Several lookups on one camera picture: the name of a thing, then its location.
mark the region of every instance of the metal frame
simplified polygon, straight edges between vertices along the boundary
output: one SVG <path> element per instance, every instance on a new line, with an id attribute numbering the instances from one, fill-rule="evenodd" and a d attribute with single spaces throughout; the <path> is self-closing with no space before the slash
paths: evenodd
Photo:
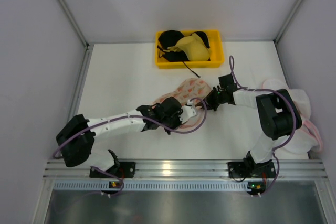
<path id="1" fill-rule="evenodd" d="M 78 74 L 75 91 L 67 119 L 72 118 L 78 111 L 79 101 L 83 91 L 86 74 L 94 44 L 89 44 L 80 30 L 73 14 L 65 0 L 57 0 L 67 16 L 71 26 L 76 32 L 81 43 L 85 46 L 85 54 Z M 291 21 L 298 12 L 304 0 L 296 0 L 284 24 L 279 30 L 274 43 L 277 47 Z M 126 179 L 126 183 L 142 184 L 168 183 L 168 182 L 193 182 L 193 183 L 232 183 L 228 176 L 227 162 L 233 160 L 132 160 L 136 162 L 135 177 Z M 55 182 L 80 180 L 84 182 L 106 182 L 111 179 L 89 178 L 90 167 L 77 166 L 68 168 L 62 160 L 49 160 L 43 177 L 43 185 L 33 223 L 44 223 L 48 205 Z M 328 223 L 336 223 L 336 201 L 332 193 L 324 165 L 321 160 L 281 160 L 278 180 L 282 181 L 314 181 L 318 196 Z"/>

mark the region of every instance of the gray wall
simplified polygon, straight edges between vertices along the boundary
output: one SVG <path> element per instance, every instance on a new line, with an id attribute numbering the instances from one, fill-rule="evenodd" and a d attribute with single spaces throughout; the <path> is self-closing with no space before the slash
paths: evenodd
<path id="1" fill-rule="evenodd" d="M 306 0 L 279 44 L 293 88 L 306 90 L 312 121 L 324 141 L 321 155 L 336 193 L 336 0 Z"/>
<path id="2" fill-rule="evenodd" d="M 0 223 L 29 223 L 83 47 L 56 0 L 0 0 Z"/>
<path id="3" fill-rule="evenodd" d="M 217 28 L 229 40 L 273 40 L 295 0 L 67 0 L 92 42 L 153 41 L 157 30 Z"/>

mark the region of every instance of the yellow plastic container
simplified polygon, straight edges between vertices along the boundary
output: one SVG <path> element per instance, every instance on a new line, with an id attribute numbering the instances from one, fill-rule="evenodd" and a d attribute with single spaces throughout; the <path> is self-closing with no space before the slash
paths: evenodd
<path id="1" fill-rule="evenodd" d="M 224 53 L 222 49 L 222 40 L 221 34 L 218 30 L 182 30 L 181 33 L 184 36 L 189 36 L 195 31 L 203 31 L 206 33 L 209 45 L 210 45 L 210 61 L 186 61 L 185 63 L 190 68 L 218 68 L 221 64 L 224 63 Z M 165 58 L 159 58 L 159 55 L 162 54 L 157 46 L 161 46 L 159 42 L 159 36 L 164 31 L 158 31 L 156 33 L 156 45 L 155 45 L 155 64 L 159 68 L 168 69 L 168 68 L 186 68 L 183 62 L 169 62 Z"/>

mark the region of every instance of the purple cable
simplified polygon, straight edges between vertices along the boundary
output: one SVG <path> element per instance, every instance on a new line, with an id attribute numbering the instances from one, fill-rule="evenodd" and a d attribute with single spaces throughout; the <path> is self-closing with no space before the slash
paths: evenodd
<path id="1" fill-rule="evenodd" d="M 117 196 L 117 195 L 119 195 L 119 194 L 121 193 L 121 191 L 122 191 L 123 188 L 125 187 L 125 183 L 124 183 L 124 181 L 123 181 L 121 178 L 119 178 L 119 177 L 117 177 L 117 176 L 115 176 L 115 175 L 113 175 L 113 174 L 104 172 L 103 170 L 101 170 L 101 169 L 99 169 L 99 168 L 97 168 L 97 167 L 92 166 L 91 168 L 93 168 L 94 170 L 96 170 L 96 171 L 98 171 L 98 172 L 100 172 L 100 173 L 105 174 L 106 176 L 109 176 L 109 177 L 111 177 L 111 178 L 115 178 L 116 180 L 118 180 L 118 181 L 121 183 L 121 187 L 120 187 L 120 189 L 119 189 L 115 194 L 110 194 L 111 196 Z M 87 193 L 87 194 L 84 194 L 84 195 L 80 196 L 78 199 L 74 200 L 69 206 L 67 206 L 66 208 L 64 208 L 64 209 L 62 209 L 62 210 L 58 210 L 58 209 L 56 208 L 56 201 L 55 201 L 55 199 L 53 199 L 53 201 L 54 201 L 54 202 L 53 202 L 53 209 L 54 209 L 54 212 L 57 213 L 57 214 L 62 214 L 62 213 L 64 213 L 64 212 L 68 211 L 70 207 L 72 207 L 74 204 L 76 204 L 76 203 L 78 203 L 79 201 L 81 201 L 81 200 L 82 200 L 83 198 L 85 198 L 86 196 L 93 195 L 93 194 L 101 194 L 101 192 L 100 192 L 100 191 L 91 191 L 91 192 L 89 192 L 89 193 Z"/>
<path id="2" fill-rule="evenodd" d="M 200 98 L 193 98 L 193 99 L 191 99 L 191 101 L 193 101 L 193 100 L 199 100 L 199 101 L 201 101 L 202 104 L 203 104 L 203 107 L 206 108 L 206 104 L 205 104 L 205 102 L 204 102 L 202 99 L 200 99 Z M 171 131 L 171 132 L 175 132 L 175 133 L 178 133 L 178 134 L 188 134 L 188 133 L 193 133 L 193 132 L 197 131 L 197 130 L 203 125 L 203 123 L 205 122 L 205 119 L 206 119 L 206 114 L 207 114 L 207 112 L 206 112 L 206 109 L 205 109 L 205 110 L 204 110 L 204 117 L 203 117 L 201 123 L 200 123 L 197 127 L 195 127 L 194 129 L 189 130 L 189 131 L 177 131 L 177 130 L 171 129 L 171 128 L 169 128 L 169 127 L 163 125 L 162 123 L 159 123 L 159 122 L 156 121 L 156 120 L 153 120 L 153 119 L 151 119 L 151 118 L 148 118 L 148 117 L 146 117 L 146 116 L 142 116 L 142 115 L 130 115 L 129 117 L 130 117 L 130 118 L 141 118 L 141 119 L 148 120 L 148 121 L 150 121 L 150 122 L 152 122 L 152 123 L 155 123 L 155 124 L 157 124 L 158 126 L 161 126 L 161 127 L 165 128 L 166 130 L 169 130 L 169 131 Z M 118 117 L 118 118 L 113 118 L 113 119 L 111 119 L 110 121 L 104 121 L 104 122 L 101 122 L 101 123 L 97 123 L 97 124 L 95 124 L 95 125 L 92 125 L 92 126 L 90 126 L 90 127 L 85 128 L 84 130 L 81 130 L 81 131 L 77 132 L 75 135 L 73 135 L 72 137 L 70 137 L 69 139 L 67 139 L 64 143 L 62 143 L 62 144 L 61 144 L 61 145 L 54 151 L 54 153 L 53 153 L 53 155 L 52 155 L 53 158 L 57 158 L 57 154 L 58 154 L 58 152 L 59 152 L 64 146 L 66 146 L 68 143 L 70 143 L 72 140 L 74 140 L 75 138 L 77 138 L 79 135 L 81 135 L 81 134 L 83 134 L 83 133 L 85 133 L 85 132 L 87 132 L 87 131 L 89 131 L 89 130 L 92 130 L 92 129 L 94 129 L 94 128 L 97 128 L 97 127 L 99 127 L 99 126 L 105 125 L 105 124 L 107 124 L 107 123 L 112 123 L 112 122 L 115 122 L 115 121 L 118 121 L 118 120 L 122 120 L 122 119 L 126 119 L 126 118 L 129 118 L 129 117 L 126 116 L 126 115 L 124 115 L 124 116 L 120 116 L 120 117 Z"/>
<path id="3" fill-rule="evenodd" d="M 270 190 L 272 188 L 272 186 L 274 185 L 274 183 L 277 180 L 277 178 L 279 176 L 279 173 L 280 173 L 280 162 L 279 162 L 279 159 L 275 156 L 275 152 L 274 151 L 277 150 L 277 149 L 280 149 L 280 148 L 284 147 L 286 144 L 289 143 L 289 141 L 294 136 L 294 133 L 295 133 L 295 130 L 296 130 L 296 117 L 295 117 L 295 113 L 294 113 L 293 107 L 291 106 L 291 104 L 289 103 L 289 101 L 282 94 L 280 94 L 278 91 L 273 90 L 273 89 L 249 89 L 248 87 L 243 87 L 242 85 L 240 85 L 240 83 L 237 81 L 237 78 L 236 78 L 235 73 L 234 73 L 235 59 L 233 58 L 232 55 L 230 55 L 229 64 L 230 64 L 231 75 L 232 75 L 233 79 L 235 80 L 235 82 L 236 82 L 236 84 L 237 84 L 238 87 L 240 87 L 241 89 L 246 90 L 246 91 L 266 91 L 266 92 L 272 92 L 272 93 L 276 94 L 281 99 L 283 99 L 283 101 L 285 102 L 287 108 L 289 109 L 289 111 L 290 111 L 290 113 L 291 113 L 291 115 L 293 117 L 293 129 L 292 129 L 292 132 L 290 133 L 289 137 L 287 138 L 287 140 L 285 142 L 283 142 L 282 144 L 280 144 L 279 146 L 276 146 L 276 147 L 272 148 L 273 157 L 277 161 L 278 168 L 277 168 L 277 172 L 275 174 L 275 177 L 274 177 L 273 181 L 271 182 L 271 184 L 269 185 L 269 187 L 266 188 L 266 190 L 263 192 L 263 194 L 265 194 L 268 190 Z"/>

